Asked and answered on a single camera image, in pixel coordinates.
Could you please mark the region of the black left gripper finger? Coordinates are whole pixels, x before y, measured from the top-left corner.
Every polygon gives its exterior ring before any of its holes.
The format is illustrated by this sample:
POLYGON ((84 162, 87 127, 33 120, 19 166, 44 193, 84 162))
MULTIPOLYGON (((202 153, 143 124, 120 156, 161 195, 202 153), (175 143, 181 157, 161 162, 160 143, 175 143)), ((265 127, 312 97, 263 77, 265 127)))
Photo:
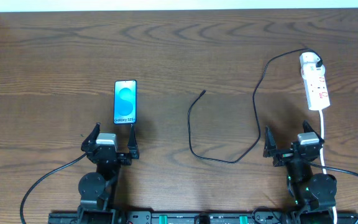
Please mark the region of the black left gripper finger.
POLYGON ((131 124, 131 131, 128 140, 128 149, 131 154, 137 154, 137 141, 135 138, 135 124, 131 124))
POLYGON ((92 145, 96 143, 97 137, 100 133, 100 123, 96 123, 92 132, 88 135, 88 137, 83 141, 84 145, 92 145))

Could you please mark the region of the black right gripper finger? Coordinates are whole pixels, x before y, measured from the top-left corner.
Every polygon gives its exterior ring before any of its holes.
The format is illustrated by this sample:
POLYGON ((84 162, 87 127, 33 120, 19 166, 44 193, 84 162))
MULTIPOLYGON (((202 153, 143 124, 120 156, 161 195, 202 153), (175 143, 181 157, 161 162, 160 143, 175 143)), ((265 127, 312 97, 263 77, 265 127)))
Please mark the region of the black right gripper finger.
POLYGON ((304 133, 314 133, 315 130, 310 126, 309 122, 307 120, 304 120, 302 123, 304 133))
POLYGON ((277 145, 273 138, 273 134, 268 126, 265 127, 265 145, 264 145, 264 155, 265 156, 274 156, 277 150, 277 145))

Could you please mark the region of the blue Galaxy smartphone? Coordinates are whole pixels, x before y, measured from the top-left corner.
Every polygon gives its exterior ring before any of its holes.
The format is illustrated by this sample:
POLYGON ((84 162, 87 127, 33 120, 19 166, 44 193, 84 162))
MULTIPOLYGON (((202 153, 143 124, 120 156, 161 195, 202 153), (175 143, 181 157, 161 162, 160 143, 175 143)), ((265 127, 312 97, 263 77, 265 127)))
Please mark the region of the blue Galaxy smartphone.
POLYGON ((137 81, 119 80, 114 86, 114 124, 132 124, 137 120, 137 81))

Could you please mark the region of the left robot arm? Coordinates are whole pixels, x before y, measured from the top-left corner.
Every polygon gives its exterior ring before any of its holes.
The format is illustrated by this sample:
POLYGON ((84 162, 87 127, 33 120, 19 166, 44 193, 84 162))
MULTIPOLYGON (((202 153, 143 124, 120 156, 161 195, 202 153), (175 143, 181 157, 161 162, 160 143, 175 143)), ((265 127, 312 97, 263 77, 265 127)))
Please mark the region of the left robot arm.
POLYGON ((85 174, 79 181, 78 223, 128 222, 126 213, 114 205, 114 199, 121 167, 130 166, 139 158, 134 124, 131 124, 127 146, 129 152, 118 152, 116 135, 101 133, 99 123, 82 142, 81 150, 96 164, 96 171, 85 174))

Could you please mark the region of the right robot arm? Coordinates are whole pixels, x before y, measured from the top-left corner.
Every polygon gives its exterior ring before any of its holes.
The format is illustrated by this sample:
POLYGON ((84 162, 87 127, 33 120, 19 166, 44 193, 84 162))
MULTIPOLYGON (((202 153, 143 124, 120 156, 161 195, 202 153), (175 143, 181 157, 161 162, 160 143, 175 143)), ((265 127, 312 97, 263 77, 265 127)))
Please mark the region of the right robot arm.
POLYGON ((273 159, 273 166, 287 169, 287 188, 296 206, 288 209, 282 217, 283 223, 307 223, 312 214, 320 222, 329 221, 319 213, 327 212, 336 205, 337 180, 324 173, 314 174, 310 162, 319 157, 324 139, 303 122, 304 132, 297 136, 288 149, 278 149, 269 127, 265 128, 264 157, 273 159))

